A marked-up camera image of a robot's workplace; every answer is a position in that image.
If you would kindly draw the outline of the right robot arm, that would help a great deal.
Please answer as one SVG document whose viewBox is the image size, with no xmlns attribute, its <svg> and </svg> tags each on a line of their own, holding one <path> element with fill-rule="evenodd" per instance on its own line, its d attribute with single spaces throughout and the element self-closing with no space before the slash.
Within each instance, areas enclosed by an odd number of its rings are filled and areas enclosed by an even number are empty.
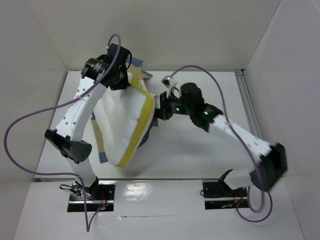
<svg viewBox="0 0 320 240">
<path fill-rule="evenodd" d="M 206 133 L 218 137 L 239 152 L 248 154 L 254 169 L 248 173 L 228 174 L 218 184 L 223 196 L 230 196 L 240 187 L 255 186 L 269 192 L 288 170 L 285 147 L 264 141 L 233 123 L 219 108 L 205 102 L 201 89 L 193 82 L 183 84 L 179 97 L 174 95 L 176 82 L 163 79 L 167 91 L 159 95 L 154 116 L 163 121 L 174 114 L 189 116 L 191 122 Z"/>
</svg>

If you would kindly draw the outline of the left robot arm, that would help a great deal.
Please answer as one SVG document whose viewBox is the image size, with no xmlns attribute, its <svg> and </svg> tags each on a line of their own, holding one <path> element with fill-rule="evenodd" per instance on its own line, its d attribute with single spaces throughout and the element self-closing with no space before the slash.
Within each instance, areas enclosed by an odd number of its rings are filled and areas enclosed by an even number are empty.
<svg viewBox="0 0 320 240">
<path fill-rule="evenodd" d="M 81 79 L 74 99 L 63 119 L 54 129 L 47 129 L 45 138 L 66 158 L 76 174 L 76 184 L 88 200 L 97 197 L 99 179 L 92 170 L 89 156 L 92 145 L 83 140 L 84 130 L 93 110 L 103 94 L 130 86 L 126 61 L 131 52 L 114 43 L 106 54 L 90 58 L 81 71 Z"/>
</svg>

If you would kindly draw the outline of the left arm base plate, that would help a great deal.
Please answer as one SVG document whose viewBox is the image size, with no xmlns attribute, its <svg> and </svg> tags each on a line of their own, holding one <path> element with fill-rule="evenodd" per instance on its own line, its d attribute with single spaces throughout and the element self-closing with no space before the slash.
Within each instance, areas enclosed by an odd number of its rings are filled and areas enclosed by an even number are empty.
<svg viewBox="0 0 320 240">
<path fill-rule="evenodd" d="M 59 188 L 69 192 L 68 213 L 84 212 L 84 192 L 73 182 L 71 185 L 61 184 Z M 88 212 L 95 212 L 101 208 L 101 212 L 114 211 L 115 183 L 99 184 L 97 190 L 93 193 L 86 193 L 86 206 Z"/>
</svg>

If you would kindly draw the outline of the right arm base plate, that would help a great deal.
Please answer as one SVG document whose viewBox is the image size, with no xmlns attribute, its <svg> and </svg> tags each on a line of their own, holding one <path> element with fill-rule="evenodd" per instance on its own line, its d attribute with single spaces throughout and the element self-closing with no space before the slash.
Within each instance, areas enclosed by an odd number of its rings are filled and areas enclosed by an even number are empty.
<svg viewBox="0 0 320 240">
<path fill-rule="evenodd" d="M 235 209 L 239 203 L 240 208 L 249 208 L 246 187 L 231 189 L 219 181 L 204 181 L 202 187 L 200 195 L 204 198 L 205 210 Z"/>
</svg>

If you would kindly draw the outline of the aluminium rail front edge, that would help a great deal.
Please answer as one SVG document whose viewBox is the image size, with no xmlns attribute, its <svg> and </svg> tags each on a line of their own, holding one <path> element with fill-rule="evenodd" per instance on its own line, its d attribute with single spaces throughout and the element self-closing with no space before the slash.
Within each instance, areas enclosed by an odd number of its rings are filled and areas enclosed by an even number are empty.
<svg viewBox="0 0 320 240">
<path fill-rule="evenodd" d="M 74 177 L 35 177 L 36 181 L 39 182 L 67 182 L 74 181 Z M 219 178 L 99 178 L 100 181 L 188 181 L 188 180 L 202 180 L 214 182 Z"/>
</svg>

